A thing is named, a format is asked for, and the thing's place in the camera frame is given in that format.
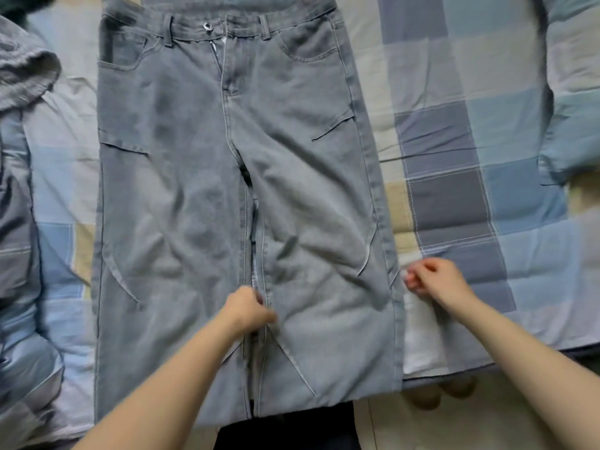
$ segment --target blue patterned fabric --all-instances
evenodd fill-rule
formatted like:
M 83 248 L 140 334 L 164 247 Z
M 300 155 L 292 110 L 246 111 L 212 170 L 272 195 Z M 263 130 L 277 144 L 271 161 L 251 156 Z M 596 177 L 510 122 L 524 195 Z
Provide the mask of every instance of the blue patterned fabric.
M 539 156 L 544 184 L 600 167 L 600 0 L 544 0 L 554 112 Z
M 544 342 L 598 343 L 600 216 L 575 214 L 580 197 L 539 184 L 537 158 L 553 113 L 540 18 L 553 15 L 539 0 L 337 1 L 401 265 L 446 256 L 486 302 Z M 99 0 L 59 0 L 32 19 L 64 70 L 25 117 L 47 284 L 42 321 L 65 363 L 55 401 L 61 418 L 40 439 L 77 436 L 92 421 L 88 285 L 98 191 L 99 21 Z M 594 196 L 600 182 L 587 183 Z M 491 363 L 444 313 L 408 292 L 404 303 L 407 378 Z

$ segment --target denim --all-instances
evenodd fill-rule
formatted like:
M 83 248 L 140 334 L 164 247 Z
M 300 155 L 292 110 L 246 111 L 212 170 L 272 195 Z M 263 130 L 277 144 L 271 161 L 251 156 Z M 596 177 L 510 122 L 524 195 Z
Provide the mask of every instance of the denim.
M 400 390 L 397 255 L 335 0 L 104 0 L 98 130 L 96 420 L 253 277 L 279 321 L 232 347 L 198 423 Z

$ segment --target belt loop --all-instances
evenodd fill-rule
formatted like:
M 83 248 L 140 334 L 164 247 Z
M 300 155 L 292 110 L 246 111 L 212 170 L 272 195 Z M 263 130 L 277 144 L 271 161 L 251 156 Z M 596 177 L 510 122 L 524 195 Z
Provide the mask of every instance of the belt loop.
M 263 34 L 262 34 L 263 41 L 266 41 L 267 39 L 271 38 L 271 31 L 269 31 L 269 24 L 266 21 L 266 15 L 260 14 L 259 20 L 260 20 L 260 26 L 262 27 L 262 30 L 263 30 Z
M 173 22 L 173 14 L 167 14 L 164 16 L 164 23 L 162 24 L 162 36 L 164 38 L 164 44 L 166 47 L 173 47 L 173 40 L 171 37 L 171 22 Z

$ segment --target gray clothing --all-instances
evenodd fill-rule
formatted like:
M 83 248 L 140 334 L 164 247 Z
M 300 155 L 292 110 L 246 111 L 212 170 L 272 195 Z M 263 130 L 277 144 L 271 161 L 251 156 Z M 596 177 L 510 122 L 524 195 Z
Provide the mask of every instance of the gray clothing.
M 280 320 L 232 348 L 199 423 L 400 390 L 397 255 L 335 0 L 106 0 L 98 127 L 97 420 L 253 260 Z
M 60 354 L 37 328 L 40 249 L 19 109 L 59 72 L 56 55 L 0 17 L 0 450 L 26 444 L 46 423 L 63 376 Z
M 0 17 L 0 112 L 31 104 L 60 72 L 56 54 L 39 37 Z

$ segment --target person's left hand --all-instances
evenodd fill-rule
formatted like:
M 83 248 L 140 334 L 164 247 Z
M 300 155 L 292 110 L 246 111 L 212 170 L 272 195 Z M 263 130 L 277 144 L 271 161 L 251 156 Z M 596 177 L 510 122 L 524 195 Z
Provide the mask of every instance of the person's left hand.
M 261 295 L 248 286 L 240 287 L 227 297 L 219 316 L 231 325 L 239 337 L 277 321 L 275 311 L 266 308 Z

